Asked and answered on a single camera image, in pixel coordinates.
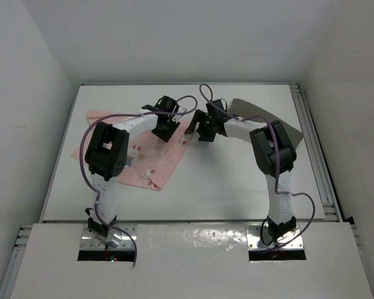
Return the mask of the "grey floral pillow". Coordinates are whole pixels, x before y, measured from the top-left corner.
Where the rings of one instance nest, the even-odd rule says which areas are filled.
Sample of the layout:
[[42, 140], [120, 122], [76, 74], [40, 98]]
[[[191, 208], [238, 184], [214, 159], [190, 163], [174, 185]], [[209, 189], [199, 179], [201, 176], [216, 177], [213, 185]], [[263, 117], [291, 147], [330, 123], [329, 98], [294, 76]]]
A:
[[295, 149], [298, 148], [299, 144], [304, 139], [304, 134], [300, 130], [288, 124], [286, 121], [273, 115], [267, 110], [240, 98], [235, 98], [232, 100], [230, 106], [228, 107], [228, 113], [232, 115], [238, 115], [243, 118], [250, 118], [252, 116], [264, 116], [270, 121], [280, 121], [283, 124]]

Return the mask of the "pink cartoon pillowcase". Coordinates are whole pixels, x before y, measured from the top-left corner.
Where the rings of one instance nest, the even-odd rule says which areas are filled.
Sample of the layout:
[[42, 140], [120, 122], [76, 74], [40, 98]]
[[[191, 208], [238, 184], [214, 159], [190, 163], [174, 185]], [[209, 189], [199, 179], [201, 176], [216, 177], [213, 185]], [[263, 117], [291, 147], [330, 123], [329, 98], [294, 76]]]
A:
[[[107, 115], [100, 110], [89, 110], [86, 119], [91, 125], [95, 120]], [[127, 166], [116, 182], [159, 191], [166, 184], [183, 157], [190, 140], [185, 134], [188, 121], [180, 118], [180, 125], [169, 142], [164, 142], [148, 131], [129, 141]], [[79, 148], [72, 153], [79, 160]]]

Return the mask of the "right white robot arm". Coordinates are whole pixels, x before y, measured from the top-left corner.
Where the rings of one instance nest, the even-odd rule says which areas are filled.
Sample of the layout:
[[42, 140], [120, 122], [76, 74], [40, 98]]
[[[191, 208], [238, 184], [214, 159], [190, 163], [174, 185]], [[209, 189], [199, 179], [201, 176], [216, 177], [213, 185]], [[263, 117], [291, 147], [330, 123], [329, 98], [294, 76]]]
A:
[[268, 233], [276, 243], [296, 227], [292, 210], [290, 176], [297, 154], [283, 124], [255, 115], [245, 119], [223, 110], [221, 100], [206, 104], [207, 111], [196, 110], [185, 131], [195, 132], [199, 140], [212, 142], [216, 135], [237, 138], [252, 145], [257, 167], [264, 174], [269, 196]]

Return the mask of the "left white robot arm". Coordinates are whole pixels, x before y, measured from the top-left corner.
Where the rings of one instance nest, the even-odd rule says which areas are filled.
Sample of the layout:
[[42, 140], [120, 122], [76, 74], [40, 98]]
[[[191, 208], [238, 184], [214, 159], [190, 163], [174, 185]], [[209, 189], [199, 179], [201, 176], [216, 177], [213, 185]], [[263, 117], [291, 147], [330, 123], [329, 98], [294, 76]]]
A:
[[167, 142], [180, 125], [180, 118], [194, 110], [187, 110], [179, 100], [164, 96], [155, 105], [144, 105], [138, 113], [112, 114], [95, 120], [84, 133], [79, 148], [79, 163], [87, 186], [96, 193], [89, 216], [88, 228], [108, 238], [111, 230], [127, 232], [115, 227], [113, 210], [116, 179], [127, 166], [129, 141], [148, 131]]

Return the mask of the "white front cover board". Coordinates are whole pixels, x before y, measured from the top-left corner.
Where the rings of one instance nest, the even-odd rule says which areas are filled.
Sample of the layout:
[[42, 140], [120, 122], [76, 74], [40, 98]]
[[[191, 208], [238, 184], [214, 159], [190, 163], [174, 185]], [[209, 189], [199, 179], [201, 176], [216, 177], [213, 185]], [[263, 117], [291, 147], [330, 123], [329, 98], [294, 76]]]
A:
[[351, 227], [315, 223], [305, 260], [249, 260], [246, 228], [139, 225], [135, 263], [79, 261], [82, 224], [32, 227], [13, 298], [371, 298]]

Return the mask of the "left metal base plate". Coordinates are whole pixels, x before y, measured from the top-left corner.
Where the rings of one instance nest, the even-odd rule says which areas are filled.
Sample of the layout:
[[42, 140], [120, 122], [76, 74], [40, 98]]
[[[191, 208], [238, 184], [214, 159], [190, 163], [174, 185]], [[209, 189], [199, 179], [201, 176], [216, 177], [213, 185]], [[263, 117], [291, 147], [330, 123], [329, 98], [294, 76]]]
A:
[[98, 235], [92, 229], [89, 229], [87, 225], [84, 225], [82, 235], [80, 238], [80, 250], [104, 250], [104, 247], [107, 246], [110, 250], [114, 251], [127, 251], [135, 250], [135, 245], [133, 241], [137, 240], [137, 229], [132, 227], [130, 230], [129, 227], [122, 227], [126, 232], [131, 233], [131, 236], [127, 236], [126, 233], [120, 232], [119, 230], [108, 230], [108, 235], [103, 237]]

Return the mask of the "left aluminium frame rail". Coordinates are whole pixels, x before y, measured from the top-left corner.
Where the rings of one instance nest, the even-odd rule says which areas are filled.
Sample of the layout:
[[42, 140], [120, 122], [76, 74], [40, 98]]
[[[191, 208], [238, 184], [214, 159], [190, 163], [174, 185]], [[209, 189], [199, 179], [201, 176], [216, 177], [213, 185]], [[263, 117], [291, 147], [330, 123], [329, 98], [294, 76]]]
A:
[[22, 264], [23, 256], [27, 247], [27, 242], [31, 234], [31, 230], [32, 225], [22, 225], [19, 228], [12, 250], [12, 255], [7, 265], [7, 270], [0, 287], [0, 299], [11, 297], [17, 274]]

